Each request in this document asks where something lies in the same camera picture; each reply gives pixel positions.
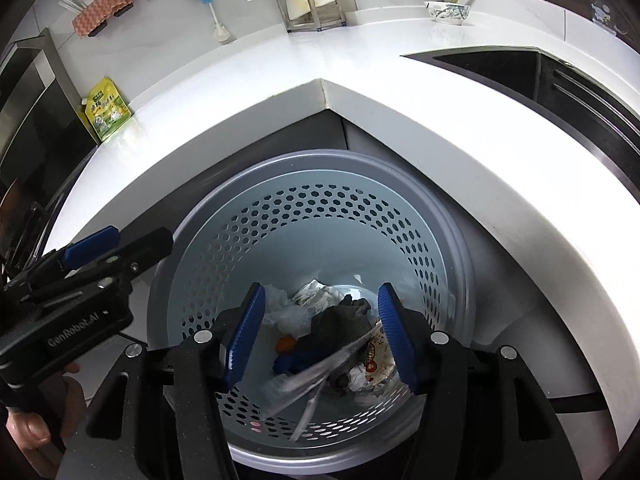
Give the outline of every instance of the paper towel holder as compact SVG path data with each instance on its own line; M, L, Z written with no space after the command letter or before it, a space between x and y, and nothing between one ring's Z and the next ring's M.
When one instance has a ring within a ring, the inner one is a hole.
M330 4L322 6L320 12L318 12L319 9L316 7L315 0L306 1L309 5L310 12L305 16L292 20L287 11L286 0L276 0L287 32L308 32L313 30L320 32L328 28L343 27L347 24L347 18L340 5L340 0L335 0Z

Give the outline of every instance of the yellow-green packet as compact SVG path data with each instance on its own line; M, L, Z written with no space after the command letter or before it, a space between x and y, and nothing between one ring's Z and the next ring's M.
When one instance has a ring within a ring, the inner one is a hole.
M89 92L85 113L100 140L105 140L131 117L131 111L108 77L103 77Z

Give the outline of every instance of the cable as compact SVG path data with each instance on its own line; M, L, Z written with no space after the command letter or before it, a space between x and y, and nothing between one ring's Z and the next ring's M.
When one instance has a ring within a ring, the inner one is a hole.
M122 332L118 332L118 335L120 337L123 337L124 339L128 339L132 343L138 343L139 345L142 345L142 346L148 346L147 343L145 343L144 341L140 341L140 339L137 339L137 338L135 338L133 336L130 336L130 335L127 335L127 334L123 334Z

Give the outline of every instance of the chopsticks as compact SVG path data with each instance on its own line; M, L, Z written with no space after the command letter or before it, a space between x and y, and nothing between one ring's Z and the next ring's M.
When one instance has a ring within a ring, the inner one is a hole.
M83 10L86 9L86 5L83 2L81 2L80 4L77 4L73 0L60 0L58 2L58 5L60 7L64 7L66 10L70 10L75 14L80 14Z

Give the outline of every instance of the plastic bag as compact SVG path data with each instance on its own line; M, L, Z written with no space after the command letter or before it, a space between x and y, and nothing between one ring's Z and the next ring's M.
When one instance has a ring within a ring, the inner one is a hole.
M307 283L289 299L284 290L265 285L266 309L263 324L274 326L295 339L311 332L311 318L330 306L337 305L343 295L317 280Z
M284 408L308 394L316 386L324 383L333 371L343 366L367 343L375 331L376 328L374 327L365 335L356 339L356 341L349 343L336 353L299 374L292 376L281 374L267 381L262 387L262 393L267 400L267 406L262 409L262 420L280 413Z
M369 385L363 364L354 366L349 370L349 389L352 392L360 392Z
M131 117L116 85L107 77L89 92L84 112L100 140L105 140Z

